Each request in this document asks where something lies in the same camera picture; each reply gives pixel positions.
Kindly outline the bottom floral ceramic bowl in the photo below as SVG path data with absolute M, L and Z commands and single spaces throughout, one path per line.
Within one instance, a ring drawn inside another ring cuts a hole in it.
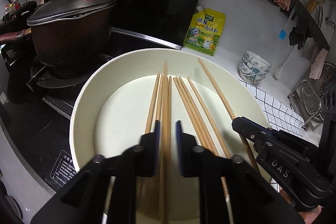
M 265 76 L 259 76 L 246 67 L 239 67 L 239 75 L 244 81 L 251 84 L 257 84 L 265 78 Z

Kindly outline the cream round basin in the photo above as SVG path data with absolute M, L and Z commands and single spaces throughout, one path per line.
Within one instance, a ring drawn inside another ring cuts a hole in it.
M 222 67 L 203 60 L 228 99 L 234 113 L 264 127 L 269 123 L 252 93 Z M 196 55 L 176 50 L 149 49 L 126 53 L 102 65 L 82 87 L 71 115 L 70 149 L 76 170 L 94 155 L 114 157 L 136 145 L 145 134 L 157 74 L 181 77 L 198 110 L 202 107 L 190 77 L 209 109 L 231 155 L 246 157 L 232 120 Z M 163 118 L 159 83 L 151 130 Z

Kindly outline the black gas stove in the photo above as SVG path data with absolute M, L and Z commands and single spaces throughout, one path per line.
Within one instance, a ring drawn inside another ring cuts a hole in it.
M 147 48 L 181 49 L 180 44 L 112 28 L 100 41 L 81 48 L 86 57 L 70 70 L 43 65 L 31 36 L 1 46 L 1 126 L 11 148 L 34 180 L 54 194 L 74 175 L 71 166 L 70 118 L 90 76 L 124 53 Z

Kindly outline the black wall rail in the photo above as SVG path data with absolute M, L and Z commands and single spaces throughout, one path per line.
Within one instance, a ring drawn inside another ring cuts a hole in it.
M 271 0 L 281 8 L 281 12 L 291 19 L 291 12 L 297 17 L 297 25 L 289 33 L 289 42 L 291 46 L 297 46 L 301 49 L 308 38 L 312 38 L 319 48 L 330 50 L 330 46 L 319 28 L 317 22 L 311 16 L 311 13 L 303 6 L 299 0 Z

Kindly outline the white dish brush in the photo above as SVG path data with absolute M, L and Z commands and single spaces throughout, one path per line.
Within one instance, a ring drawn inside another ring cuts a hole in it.
M 274 78 L 275 78 L 276 80 L 279 80 L 279 79 L 281 78 L 282 71 L 283 71 L 285 65 L 286 65 L 286 64 L 288 63 L 288 61 L 290 60 L 290 58 L 291 58 L 291 56 L 293 55 L 294 51 L 295 51 L 295 47 L 292 47 L 291 52 L 290 52 L 290 54 L 288 55 L 288 57 L 286 58 L 286 60 L 274 70 L 274 75 L 273 75 L 273 76 L 274 76 Z

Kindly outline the dark pot with lid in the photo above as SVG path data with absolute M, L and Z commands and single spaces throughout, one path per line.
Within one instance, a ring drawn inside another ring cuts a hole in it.
M 48 67 L 78 64 L 108 39 L 116 0 L 51 0 L 27 18 L 28 28 L 1 35 L 1 44 L 31 35 L 38 60 Z

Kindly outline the middle floral ceramic bowl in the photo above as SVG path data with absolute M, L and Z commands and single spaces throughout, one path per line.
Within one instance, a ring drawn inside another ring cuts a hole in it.
M 250 62 L 248 62 L 244 57 L 241 58 L 241 61 L 255 74 L 260 75 L 264 77 L 267 73 L 269 73 L 269 70 L 266 69 L 260 69 L 256 67 L 255 65 L 252 65 Z

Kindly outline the pink hanging cloth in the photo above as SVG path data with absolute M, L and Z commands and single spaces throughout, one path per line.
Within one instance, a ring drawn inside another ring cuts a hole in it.
M 319 80 L 319 78 L 321 77 L 321 73 L 323 70 L 323 66 L 324 66 L 327 54 L 328 54 L 328 51 L 325 48 L 323 48 L 319 52 L 319 54 L 316 56 L 316 58 L 314 59 L 310 67 L 310 73 L 309 73 L 310 79 Z

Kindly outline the yellow seasoning pouch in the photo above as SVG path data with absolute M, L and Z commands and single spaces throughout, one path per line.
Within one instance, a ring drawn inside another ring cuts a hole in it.
M 226 23 L 226 15 L 209 8 L 197 7 L 183 46 L 208 56 L 214 56 Z

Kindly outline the perforated steel steamer plate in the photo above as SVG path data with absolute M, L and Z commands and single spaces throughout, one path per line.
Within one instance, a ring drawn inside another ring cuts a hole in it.
M 316 123 L 322 123 L 324 120 L 324 114 L 322 113 L 322 93 L 333 72 L 335 72 L 335 65 L 326 62 L 324 63 L 319 80 L 310 79 L 307 76 L 300 84 L 300 101 L 303 112 L 306 118 L 313 117 L 312 121 Z

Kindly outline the top floral ceramic bowl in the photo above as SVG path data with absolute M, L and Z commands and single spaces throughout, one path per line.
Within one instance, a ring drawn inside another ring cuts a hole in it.
M 253 53 L 251 51 L 245 51 L 243 57 L 255 67 L 263 71 L 269 71 L 272 67 L 272 64 L 268 62 L 266 59 L 262 58 L 261 56 Z

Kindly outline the blue wall hook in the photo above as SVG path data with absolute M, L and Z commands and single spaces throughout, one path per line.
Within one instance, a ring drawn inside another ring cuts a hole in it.
M 280 40 L 284 40 L 285 37 L 286 37 L 286 31 L 281 30 L 278 37 L 279 37 Z

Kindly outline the floral ceramic bowl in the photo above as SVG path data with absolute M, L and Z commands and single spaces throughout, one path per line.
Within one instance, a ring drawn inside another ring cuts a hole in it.
M 244 81 L 251 84 L 257 84 L 265 78 L 265 76 L 259 76 L 246 67 L 239 67 L 239 75 Z
M 262 58 L 261 56 L 253 53 L 251 51 L 245 51 L 243 57 L 255 67 L 263 71 L 269 71 L 272 67 L 272 64 L 268 62 L 266 59 Z
M 269 70 L 266 69 L 260 69 L 256 67 L 255 65 L 252 65 L 250 62 L 248 62 L 244 57 L 241 58 L 241 61 L 255 74 L 260 75 L 264 77 L 267 73 L 269 73 Z

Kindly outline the wooden chopstick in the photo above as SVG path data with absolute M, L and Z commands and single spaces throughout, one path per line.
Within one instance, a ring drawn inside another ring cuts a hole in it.
M 145 127 L 145 134 L 150 133 L 150 130 L 151 130 L 151 124 L 153 121 L 153 115 L 154 115 L 154 109 L 155 109 L 155 103 L 156 103 L 160 78 L 161 78 L 161 75 L 158 73 L 156 80 L 155 80 L 153 93 L 151 96 L 150 107 L 149 107 L 149 112 L 148 112 L 146 127 Z M 141 203 L 142 188 L 143 188 L 143 177 L 140 177 L 137 183 L 137 206 L 139 206 Z
M 222 135 L 221 135 L 221 133 L 220 133 L 220 131 L 219 131 L 219 129 L 218 129 L 218 127 L 217 127 L 217 125 L 216 125 L 216 123 L 215 123 L 215 121 L 214 121 L 214 119 L 213 119 L 213 117 L 212 117 L 212 115 L 211 115 L 211 113 L 209 111 L 209 109 L 207 108 L 204 100 L 201 98 L 201 95 L 197 91 L 197 89 L 194 86 L 193 82 L 191 81 L 190 77 L 187 77 L 187 80 L 188 80 L 191 88 L 193 89 L 193 91 L 194 91 L 194 93 L 195 93 L 195 95 L 196 95 L 196 97 L 197 97 L 197 99 L 198 99 L 198 101 L 199 101 L 199 103 L 200 103 L 203 111 L 205 112 L 206 117 L 209 120 L 210 125 L 213 128 L 213 131 L 214 131 L 215 135 L 217 136 L 218 142 L 219 142 L 219 144 L 220 144 L 220 146 L 221 146 L 221 148 L 222 148 L 222 150 L 223 150 L 226 158 L 230 158 L 231 154 L 230 154 L 230 152 L 228 150 L 228 147 L 225 144 L 225 141 L 224 141 L 224 139 L 223 139 L 223 137 L 222 137 Z
M 194 127 L 194 130 L 201 145 L 217 155 L 217 149 L 213 144 L 213 141 L 209 135 L 209 131 L 206 128 L 204 120 L 199 113 L 198 108 L 196 107 L 196 104 L 191 97 L 188 88 L 179 77 L 174 77 L 174 83 L 176 88 L 178 89 L 181 100 L 186 108 L 187 114 L 190 118 L 190 121 Z
M 206 137 L 206 141 L 207 141 L 207 143 L 208 143 L 209 146 L 210 146 L 208 149 L 209 149 L 212 153 L 214 153 L 216 156 L 218 156 L 219 153 L 218 153 L 218 151 L 217 151 L 217 149 L 216 149 L 216 147 L 215 147 L 215 145 L 214 145 L 214 143 L 213 143 L 213 140 L 212 140 L 212 138 L 211 138 L 211 135 L 210 135 L 210 133 L 209 133 L 207 127 L 206 127 L 206 124 L 205 124 L 205 122 L 204 122 L 204 120 L 203 120 L 203 117 L 201 116 L 200 111 L 198 110 L 198 107 L 197 107 L 196 103 L 194 102 L 194 100 L 193 100 L 193 98 L 192 98 L 192 96 L 191 96 L 191 94 L 190 94 L 190 92 L 189 92 L 187 86 L 186 86 L 185 83 L 183 82 L 183 79 L 182 79 L 181 77 L 178 77 L 178 78 L 179 78 L 180 83 L 182 84 L 182 87 L 184 88 L 184 90 L 185 90 L 185 92 L 186 92 L 188 98 L 189 98 L 189 102 L 191 103 L 191 106 L 192 106 L 193 109 L 194 109 L 194 114 L 195 114 L 195 116 L 197 117 L 197 120 L 198 120 L 199 124 L 201 125 L 201 129 L 202 129 L 202 132 L 203 132 L 204 136 Z
M 167 213 L 170 214 L 171 202 L 171 76 L 167 84 L 166 106 L 166 204 Z
M 184 104 L 184 106 L 186 108 L 186 111 L 187 111 L 187 113 L 189 115 L 191 123 L 193 124 L 194 130 L 197 133 L 197 136 L 198 136 L 198 139 L 199 139 L 201 145 L 203 147 L 209 148 L 210 146 L 207 143 L 206 137 L 204 136 L 204 134 L 202 132 L 201 125 L 199 124 L 199 122 L 197 120 L 197 117 L 194 114 L 194 109 L 191 106 L 191 103 L 189 102 L 189 98 L 188 98 L 188 96 L 187 96 L 184 88 L 182 87 L 182 84 L 180 83 L 179 78 L 178 77 L 174 77 L 173 80 L 174 80 L 175 86 L 178 89 L 178 92 L 179 92 L 179 95 L 180 95 L 180 97 L 182 99 L 182 102 L 183 102 L 183 104 Z
M 205 63 L 202 61 L 202 59 L 200 57 L 198 57 L 198 61 L 200 63 L 200 65 L 202 66 L 203 70 L 205 71 L 206 75 L 208 76 L 208 78 L 210 79 L 212 85 L 214 86 L 218 96 L 221 98 L 221 101 L 223 102 L 231 120 L 234 120 L 236 118 L 236 115 L 234 113 L 234 111 L 232 110 L 232 107 L 230 106 L 228 100 L 226 99 L 225 95 L 223 94 L 223 92 L 221 91 L 219 85 L 217 84 L 217 82 L 215 81 L 213 75 L 210 73 L 208 67 L 205 65 Z M 250 160 L 250 163 L 252 165 L 252 167 L 258 171 L 258 173 L 260 173 L 260 170 L 259 170 L 259 167 L 258 167 L 258 164 L 256 162 L 256 159 L 254 157 L 254 154 L 251 150 L 251 147 L 247 141 L 247 139 L 242 136 L 242 135 L 239 135 L 240 136 L 240 139 L 241 139 L 241 142 L 242 144 L 244 145 L 244 149 L 248 155 L 248 158 Z

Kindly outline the steel dish rack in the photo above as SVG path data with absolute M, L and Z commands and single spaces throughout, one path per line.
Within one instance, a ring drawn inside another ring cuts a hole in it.
M 303 118 L 304 130 L 315 131 L 323 124 L 322 86 L 316 80 L 301 80 L 289 93 L 288 100 L 291 108 Z

